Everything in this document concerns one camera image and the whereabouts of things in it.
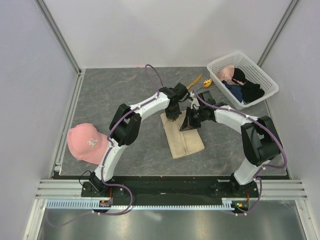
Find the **beige cloth napkin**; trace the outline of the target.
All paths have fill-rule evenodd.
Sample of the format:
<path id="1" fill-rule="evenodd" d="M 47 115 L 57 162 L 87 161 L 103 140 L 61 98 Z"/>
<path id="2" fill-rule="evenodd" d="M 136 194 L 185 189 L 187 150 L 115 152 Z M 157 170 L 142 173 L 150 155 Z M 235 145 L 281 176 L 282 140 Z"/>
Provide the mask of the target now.
<path id="1" fill-rule="evenodd" d="M 165 113 L 160 115 L 173 159 L 179 159 L 205 149 L 203 141 L 196 129 L 180 131 L 185 117 L 185 110 L 182 111 L 176 120 L 169 120 Z"/>

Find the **yellow plastic knife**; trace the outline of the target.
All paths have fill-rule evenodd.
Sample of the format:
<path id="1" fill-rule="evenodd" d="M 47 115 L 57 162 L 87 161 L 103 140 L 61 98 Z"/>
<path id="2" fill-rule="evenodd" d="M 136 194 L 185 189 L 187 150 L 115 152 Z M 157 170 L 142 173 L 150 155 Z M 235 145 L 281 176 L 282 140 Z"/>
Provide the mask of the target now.
<path id="1" fill-rule="evenodd" d="M 202 78 L 202 76 L 203 76 L 203 74 L 201 73 L 186 88 L 189 90 L 192 86 L 194 86 Z"/>

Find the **colourful spoon green handle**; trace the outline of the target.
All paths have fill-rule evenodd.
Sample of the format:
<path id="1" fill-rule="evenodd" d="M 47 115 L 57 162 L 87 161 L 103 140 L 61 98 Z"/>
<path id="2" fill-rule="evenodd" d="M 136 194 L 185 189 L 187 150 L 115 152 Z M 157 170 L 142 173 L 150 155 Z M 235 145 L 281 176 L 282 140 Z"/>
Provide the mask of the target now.
<path id="1" fill-rule="evenodd" d="M 196 91 L 200 91 L 202 89 L 207 89 L 208 87 L 211 86 L 212 83 L 213 83 L 213 80 L 211 78 L 208 78 L 208 79 L 203 81 L 201 87 L 198 88 Z"/>

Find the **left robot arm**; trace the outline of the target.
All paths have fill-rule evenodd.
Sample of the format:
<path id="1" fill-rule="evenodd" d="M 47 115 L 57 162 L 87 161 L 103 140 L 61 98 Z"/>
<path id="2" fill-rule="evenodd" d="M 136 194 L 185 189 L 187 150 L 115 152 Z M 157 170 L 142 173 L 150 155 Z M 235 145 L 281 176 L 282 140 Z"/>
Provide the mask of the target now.
<path id="1" fill-rule="evenodd" d="M 124 150 L 138 137 L 141 123 L 154 113 L 164 110 L 169 120 L 176 120 L 182 114 L 179 103 L 190 95 L 187 87 L 178 83 L 175 87 L 162 87 L 151 97 L 133 104 L 121 104 L 109 126 L 108 146 L 96 170 L 90 174 L 92 191 L 99 197 L 110 191 L 110 181 Z"/>

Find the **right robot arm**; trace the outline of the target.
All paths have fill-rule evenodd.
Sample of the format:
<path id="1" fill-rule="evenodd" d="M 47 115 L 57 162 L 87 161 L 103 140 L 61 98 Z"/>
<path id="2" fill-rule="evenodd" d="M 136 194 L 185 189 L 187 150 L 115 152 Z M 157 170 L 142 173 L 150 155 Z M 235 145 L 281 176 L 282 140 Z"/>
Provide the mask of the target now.
<path id="1" fill-rule="evenodd" d="M 199 129 L 204 121 L 223 124 L 241 134 L 245 159 L 230 176 L 229 191 L 235 197 L 247 191 L 247 185 L 268 163 L 283 152 L 283 146 L 273 121 L 268 116 L 255 117 L 216 103 L 209 91 L 192 92 L 191 106 L 186 109 L 180 131 Z"/>

